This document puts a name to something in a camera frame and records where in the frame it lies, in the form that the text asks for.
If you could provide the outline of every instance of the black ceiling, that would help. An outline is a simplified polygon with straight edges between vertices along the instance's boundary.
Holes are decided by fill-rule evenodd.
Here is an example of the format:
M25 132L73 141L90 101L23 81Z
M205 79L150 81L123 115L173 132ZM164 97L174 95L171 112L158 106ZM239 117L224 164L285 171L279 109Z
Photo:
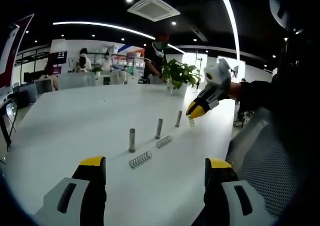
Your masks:
M25 34L20 50L49 44L52 39L93 39L121 42L142 46L148 39L97 26L64 25L53 26L60 21L103 22L127 27L149 35L166 31L173 45L204 45L235 48L234 36L227 10L222 0L164 0L178 11L180 16L151 22L128 13L130 5L125 0L15 0L7 22L35 13ZM262 57L273 65L272 55L280 54L286 32L273 19L269 0L230 0L239 34L240 50ZM177 22L174 27L171 21ZM196 26L207 42L202 42L191 30Z

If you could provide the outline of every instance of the air conditioner vent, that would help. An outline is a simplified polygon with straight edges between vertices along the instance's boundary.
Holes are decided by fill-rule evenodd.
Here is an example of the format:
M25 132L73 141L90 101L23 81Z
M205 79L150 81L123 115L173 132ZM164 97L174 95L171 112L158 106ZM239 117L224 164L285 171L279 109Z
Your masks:
M180 15L180 12L162 0L141 0L130 7L128 12L153 22Z

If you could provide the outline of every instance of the human hand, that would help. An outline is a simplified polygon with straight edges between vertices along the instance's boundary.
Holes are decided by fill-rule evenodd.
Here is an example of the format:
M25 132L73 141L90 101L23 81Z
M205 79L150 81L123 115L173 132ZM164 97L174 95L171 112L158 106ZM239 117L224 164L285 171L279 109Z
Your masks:
M160 80L162 80L164 83L167 83L167 80L164 76L159 76Z

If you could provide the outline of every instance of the person in black shirt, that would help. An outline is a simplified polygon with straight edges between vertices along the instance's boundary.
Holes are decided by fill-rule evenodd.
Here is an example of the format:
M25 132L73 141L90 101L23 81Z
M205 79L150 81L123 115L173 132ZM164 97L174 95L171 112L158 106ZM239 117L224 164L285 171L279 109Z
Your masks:
M163 82L166 79L162 76L162 67L167 63L164 49L168 45L169 36L165 33L159 33L155 37L155 41L147 46L144 52L144 74L145 83L150 83L149 76L159 77Z

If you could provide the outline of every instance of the metal spring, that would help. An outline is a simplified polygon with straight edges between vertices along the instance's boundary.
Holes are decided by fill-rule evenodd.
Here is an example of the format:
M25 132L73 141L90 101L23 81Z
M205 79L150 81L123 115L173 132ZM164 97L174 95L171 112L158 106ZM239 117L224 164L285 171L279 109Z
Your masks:
M157 148L162 148L163 146L167 145L171 141L172 141L172 136L169 135L169 136L161 139L160 141L156 142L155 145Z
M140 156L130 160L129 166L131 168L135 169L140 164L144 163L145 161L149 160L150 158L152 158L152 154L149 151L145 152L144 154L141 154Z
M192 118L190 118L190 116L188 116L188 119L189 119L190 127L193 127L195 125L195 121Z

